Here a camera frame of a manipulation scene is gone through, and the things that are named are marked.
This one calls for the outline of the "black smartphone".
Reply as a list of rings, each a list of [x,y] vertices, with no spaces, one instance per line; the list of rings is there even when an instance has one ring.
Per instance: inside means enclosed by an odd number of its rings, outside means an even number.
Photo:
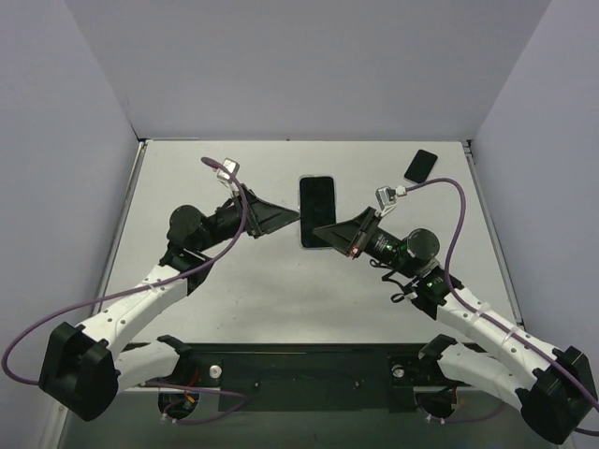
[[[304,249],[325,249],[330,245],[314,229],[336,223],[336,190],[331,176],[304,176],[299,179],[300,243]]]
[[[406,168],[403,178],[415,184],[425,182],[437,161],[437,154],[420,149]]]

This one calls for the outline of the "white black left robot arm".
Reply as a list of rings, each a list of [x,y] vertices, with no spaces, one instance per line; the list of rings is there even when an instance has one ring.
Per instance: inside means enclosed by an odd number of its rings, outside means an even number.
[[[52,331],[39,388],[89,422],[130,387],[153,380],[174,385],[196,381],[199,364],[188,344],[170,335],[134,349],[128,344],[154,318],[203,284],[212,268],[206,250],[241,233],[258,239],[299,217],[298,211],[266,202],[248,188],[211,216],[191,205],[180,206],[169,218],[166,253],[136,293],[77,326],[62,323]]]

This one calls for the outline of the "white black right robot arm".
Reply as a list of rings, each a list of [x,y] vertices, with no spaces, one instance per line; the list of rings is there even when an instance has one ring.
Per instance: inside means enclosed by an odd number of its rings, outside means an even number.
[[[474,296],[441,268],[439,240],[430,230],[419,228],[400,239],[379,223],[368,208],[352,220],[320,226],[314,234],[350,258],[365,253],[409,279],[402,293],[417,309],[483,350],[477,353],[440,335],[421,350],[420,376],[430,383],[446,377],[500,399],[548,442],[562,444],[579,433],[598,403],[588,357],[573,346],[563,350],[539,340]]]

